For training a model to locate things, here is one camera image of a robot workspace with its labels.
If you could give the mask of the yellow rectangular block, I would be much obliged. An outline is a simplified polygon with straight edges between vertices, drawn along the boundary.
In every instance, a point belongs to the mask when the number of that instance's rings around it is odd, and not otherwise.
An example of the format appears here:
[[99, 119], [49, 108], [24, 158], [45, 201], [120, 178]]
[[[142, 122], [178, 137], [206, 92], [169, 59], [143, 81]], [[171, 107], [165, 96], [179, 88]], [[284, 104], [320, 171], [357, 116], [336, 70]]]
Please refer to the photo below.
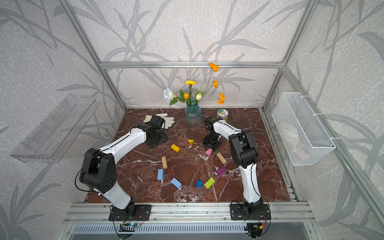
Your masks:
[[178, 146], [176, 146], [175, 144], [171, 145], [171, 149], [174, 150], [176, 153], [178, 153], [180, 151], [180, 148]]

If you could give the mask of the controller board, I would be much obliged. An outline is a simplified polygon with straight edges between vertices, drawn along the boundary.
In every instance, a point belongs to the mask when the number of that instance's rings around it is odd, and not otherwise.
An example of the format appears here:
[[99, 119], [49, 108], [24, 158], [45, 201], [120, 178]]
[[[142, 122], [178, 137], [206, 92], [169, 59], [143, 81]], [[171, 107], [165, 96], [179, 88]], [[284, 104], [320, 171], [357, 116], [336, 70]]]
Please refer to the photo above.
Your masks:
[[135, 232], [137, 231], [142, 224], [140, 223], [122, 223], [119, 226], [120, 232]]
[[247, 223], [244, 231], [250, 239], [258, 239], [268, 231], [269, 227], [261, 223]]

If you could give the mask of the artificial flower bouquet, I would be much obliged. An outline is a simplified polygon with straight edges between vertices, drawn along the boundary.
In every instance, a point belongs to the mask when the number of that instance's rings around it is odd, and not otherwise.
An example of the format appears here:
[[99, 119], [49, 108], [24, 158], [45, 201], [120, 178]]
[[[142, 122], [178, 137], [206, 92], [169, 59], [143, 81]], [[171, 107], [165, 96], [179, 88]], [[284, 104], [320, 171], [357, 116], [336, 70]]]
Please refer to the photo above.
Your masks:
[[169, 105], [172, 106], [177, 102], [185, 103], [188, 106], [194, 106], [199, 103], [203, 99], [203, 97], [212, 91], [212, 89], [217, 89], [219, 87], [219, 81], [217, 79], [212, 80], [210, 84], [208, 84], [208, 76], [211, 72], [217, 73], [219, 71], [219, 65], [215, 63], [209, 63], [209, 67], [211, 68], [207, 75], [204, 77], [204, 81], [201, 84], [200, 88], [194, 88], [197, 84], [194, 80], [187, 80], [185, 85], [187, 89], [185, 91], [179, 90], [178, 93], [173, 92], [169, 88], [163, 91], [163, 99]]

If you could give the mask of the left controller board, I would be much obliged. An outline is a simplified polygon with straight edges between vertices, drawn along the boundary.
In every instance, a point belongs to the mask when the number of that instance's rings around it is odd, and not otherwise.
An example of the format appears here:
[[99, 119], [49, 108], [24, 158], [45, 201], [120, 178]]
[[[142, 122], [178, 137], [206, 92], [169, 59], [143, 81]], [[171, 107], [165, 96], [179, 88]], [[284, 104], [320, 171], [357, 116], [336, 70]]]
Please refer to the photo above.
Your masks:
[[120, 232], [135, 232], [137, 231], [142, 224], [140, 223], [122, 223], [119, 226]]

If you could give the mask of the natural wood block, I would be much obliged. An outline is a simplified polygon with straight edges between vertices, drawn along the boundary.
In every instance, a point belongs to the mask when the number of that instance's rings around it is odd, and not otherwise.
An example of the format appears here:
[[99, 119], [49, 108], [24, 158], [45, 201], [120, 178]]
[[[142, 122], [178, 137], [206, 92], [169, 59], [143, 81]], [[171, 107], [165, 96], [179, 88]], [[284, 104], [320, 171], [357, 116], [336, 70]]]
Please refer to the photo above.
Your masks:
[[163, 169], [167, 169], [168, 168], [166, 157], [162, 157], [162, 166], [163, 166]]
[[218, 159], [220, 160], [220, 162], [225, 165], [226, 164], [226, 159], [223, 157], [223, 155], [221, 153], [217, 153], [216, 156], [218, 157]]

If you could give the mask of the white knit glove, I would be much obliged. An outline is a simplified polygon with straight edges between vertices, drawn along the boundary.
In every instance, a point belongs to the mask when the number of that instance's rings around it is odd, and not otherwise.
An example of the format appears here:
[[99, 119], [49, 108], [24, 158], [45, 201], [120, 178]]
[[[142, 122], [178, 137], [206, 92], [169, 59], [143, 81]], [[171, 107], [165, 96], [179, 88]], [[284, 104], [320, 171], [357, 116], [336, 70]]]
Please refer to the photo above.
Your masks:
[[[162, 128], [168, 129], [170, 128], [174, 123], [174, 117], [169, 117], [167, 113], [162, 113], [162, 114], [155, 114], [156, 116], [159, 116], [165, 120]], [[144, 123], [149, 122], [155, 115], [146, 115], [145, 119], [143, 120]]]

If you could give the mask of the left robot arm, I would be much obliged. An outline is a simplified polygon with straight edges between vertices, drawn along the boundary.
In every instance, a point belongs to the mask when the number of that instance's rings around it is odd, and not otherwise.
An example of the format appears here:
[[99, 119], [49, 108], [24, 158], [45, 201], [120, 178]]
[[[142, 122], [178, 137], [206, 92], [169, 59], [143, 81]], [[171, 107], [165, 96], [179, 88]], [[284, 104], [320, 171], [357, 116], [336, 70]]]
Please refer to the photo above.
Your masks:
[[99, 149], [90, 148], [84, 155], [79, 181], [107, 199], [114, 208], [129, 211], [135, 204], [117, 181], [117, 163], [135, 147], [146, 143], [155, 148], [167, 142], [165, 130], [175, 123], [168, 114], [147, 115], [142, 124]]

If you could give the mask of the light blue slanted block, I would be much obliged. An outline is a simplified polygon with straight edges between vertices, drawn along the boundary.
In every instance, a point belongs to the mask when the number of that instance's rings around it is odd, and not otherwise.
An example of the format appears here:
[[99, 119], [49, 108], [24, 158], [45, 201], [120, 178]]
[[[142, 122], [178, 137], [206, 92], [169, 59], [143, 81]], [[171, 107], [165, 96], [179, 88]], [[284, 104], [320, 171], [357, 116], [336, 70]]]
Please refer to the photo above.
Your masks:
[[179, 189], [182, 186], [182, 183], [178, 181], [176, 178], [173, 178], [171, 180], [171, 184], [174, 185], [177, 189]]

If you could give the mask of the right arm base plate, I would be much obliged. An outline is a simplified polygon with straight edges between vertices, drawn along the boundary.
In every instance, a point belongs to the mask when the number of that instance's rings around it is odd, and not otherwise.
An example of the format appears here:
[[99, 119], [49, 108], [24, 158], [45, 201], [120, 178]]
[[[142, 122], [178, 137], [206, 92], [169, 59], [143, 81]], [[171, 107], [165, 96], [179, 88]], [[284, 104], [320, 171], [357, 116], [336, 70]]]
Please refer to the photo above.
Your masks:
[[268, 204], [264, 204], [262, 201], [258, 201], [253, 204], [230, 204], [231, 220], [271, 220], [271, 210]]

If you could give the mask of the pink rectangular block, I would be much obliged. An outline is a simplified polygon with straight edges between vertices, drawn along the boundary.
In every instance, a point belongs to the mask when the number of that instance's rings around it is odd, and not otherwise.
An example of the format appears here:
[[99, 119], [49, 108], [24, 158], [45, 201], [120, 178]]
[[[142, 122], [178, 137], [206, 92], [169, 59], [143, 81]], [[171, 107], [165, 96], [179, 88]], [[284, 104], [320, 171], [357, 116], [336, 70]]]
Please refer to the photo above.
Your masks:
[[207, 154], [208, 156], [210, 156], [210, 155], [212, 154], [212, 152], [213, 152], [212, 149], [208, 149], [208, 150], [206, 151], [206, 154]]

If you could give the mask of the right controller board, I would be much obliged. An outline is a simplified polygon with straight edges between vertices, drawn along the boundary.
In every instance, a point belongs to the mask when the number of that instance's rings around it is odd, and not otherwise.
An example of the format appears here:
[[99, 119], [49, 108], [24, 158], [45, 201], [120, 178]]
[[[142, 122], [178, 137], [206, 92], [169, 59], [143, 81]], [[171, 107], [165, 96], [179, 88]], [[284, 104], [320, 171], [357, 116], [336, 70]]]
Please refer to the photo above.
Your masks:
[[258, 239], [268, 231], [269, 227], [261, 223], [247, 223], [244, 231], [250, 239]]

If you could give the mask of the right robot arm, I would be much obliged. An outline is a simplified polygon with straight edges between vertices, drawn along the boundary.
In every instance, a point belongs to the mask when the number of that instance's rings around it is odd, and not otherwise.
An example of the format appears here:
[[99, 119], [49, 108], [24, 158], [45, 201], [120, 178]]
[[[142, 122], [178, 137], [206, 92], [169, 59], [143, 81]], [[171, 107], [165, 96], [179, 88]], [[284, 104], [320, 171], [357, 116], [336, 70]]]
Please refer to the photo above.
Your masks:
[[241, 171], [244, 203], [262, 204], [256, 171], [259, 151], [251, 131], [235, 128], [222, 118], [208, 117], [204, 120], [204, 124], [208, 133], [203, 140], [206, 148], [216, 151], [222, 138], [229, 141], [232, 159]]

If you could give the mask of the clear acrylic wall shelf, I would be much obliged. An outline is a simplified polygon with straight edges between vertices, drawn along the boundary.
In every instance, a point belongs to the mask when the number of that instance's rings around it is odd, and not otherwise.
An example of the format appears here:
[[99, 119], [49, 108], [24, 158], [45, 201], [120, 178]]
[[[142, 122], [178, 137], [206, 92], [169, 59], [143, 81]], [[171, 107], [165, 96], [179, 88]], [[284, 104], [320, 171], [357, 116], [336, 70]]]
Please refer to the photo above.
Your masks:
[[94, 98], [67, 95], [11, 156], [23, 163], [59, 163], [98, 107]]

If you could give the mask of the aluminium cage frame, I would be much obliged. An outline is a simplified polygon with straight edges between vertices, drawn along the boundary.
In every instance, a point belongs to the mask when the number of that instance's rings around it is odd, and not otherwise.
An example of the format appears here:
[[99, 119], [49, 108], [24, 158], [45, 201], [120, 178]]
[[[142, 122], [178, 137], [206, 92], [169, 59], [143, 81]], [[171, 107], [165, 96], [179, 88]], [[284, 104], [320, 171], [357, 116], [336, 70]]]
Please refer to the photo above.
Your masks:
[[[356, 188], [360, 192], [361, 196], [366, 201], [367, 205], [371, 211], [375, 214], [376, 218], [380, 224], [384, 223], [384, 199], [374, 187], [371, 180], [363, 172], [362, 168], [359, 167], [357, 161], [352, 157], [348, 151], [346, 145], [342, 142], [341, 139], [337, 136], [335, 130], [327, 122], [326, 116], [321, 113], [315, 101], [308, 95], [308, 92], [303, 88], [301, 83], [299, 83], [298, 78], [292, 73], [291, 69], [288, 67], [289, 60], [291, 59], [293, 52], [300, 41], [300, 38], [303, 36], [306, 27], [309, 24], [310, 19], [312, 18], [315, 9], [318, 5], [318, 1], [308, 1], [305, 7], [304, 15], [299, 22], [299, 26], [294, 34], [292, 42], [290, 43], [288, 52], [282, 61], [277, 62], [221, 62], [220, 64], [223, 68], [229, 69], [279, 69], [278, 76], [276, 77], [273, 86], [268, 94], [268, 100], [271, 99], [272, 93], [275, 91], [277, 85], [282, 76], [285, 76], [290, 82], [292, 88], [299, 92], [302, 97], [305, 99], [305, 102], [308, 104], [309, 108], [315, 113], [315, 116], [318, 118], [322, 126], [325, 128], [325, 131], [333, 137], [335, 140], [336, 149], [334, 153], [338, 157], [341, 165], [344, 167], [346, 173], [349, 175], [350, 179], [355, 184]], [[87, 52], [90, 54], [93, 61], [93, 66], [96, 68], [97, 73], [99, 73], [103, 80], [107, 83], [110, 90], [113, 92], [115, 98], [117, 98], [118, 103], [122, 108], [125, 108], [125, 104], [122, 100], [121, 95], [117, 92], [112, 81], [108, 77], [105, 69], [112, 68], [133, 68], [133, 69], [187, 69], [187, 68], [208, 68], [208, 62], [101, 62], [98, 58], [94, 47], [92, 47], [89, 38], [86, 36], [86, 32], [83, 29], [80, 20], [78, 19], [74, 8], [71, 6], [69, 1], [60, 1], [60, 10], [61, 12], [69, 19], [72, 27], [75, 29], [80, 40], [84, 44]]]

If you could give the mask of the small green tin can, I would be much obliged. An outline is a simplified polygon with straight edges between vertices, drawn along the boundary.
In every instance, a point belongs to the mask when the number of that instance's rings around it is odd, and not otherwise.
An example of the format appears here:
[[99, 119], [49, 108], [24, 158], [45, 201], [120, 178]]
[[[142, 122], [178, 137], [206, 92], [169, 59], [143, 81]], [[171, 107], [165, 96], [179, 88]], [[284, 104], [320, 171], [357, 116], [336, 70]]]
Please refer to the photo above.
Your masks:
[[222, 118], [223, 120], [227, 121], [229, 117], [229, 112], [226, 109], [219, 109], [217, 111], [217, 117]]

